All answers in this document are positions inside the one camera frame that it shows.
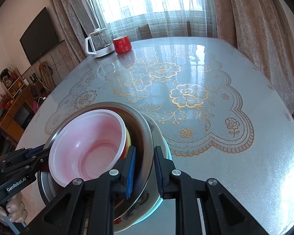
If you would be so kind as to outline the person's left hand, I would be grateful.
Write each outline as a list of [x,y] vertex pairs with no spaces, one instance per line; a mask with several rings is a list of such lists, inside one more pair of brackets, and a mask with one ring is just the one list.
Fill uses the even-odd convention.
[[7,226],[4,217],[8,217],[10,222],[22,223],[25,222],[28,212],[22,202],[22,193],[13,196],[7,203],[6,207],[0,205],[0,222]]

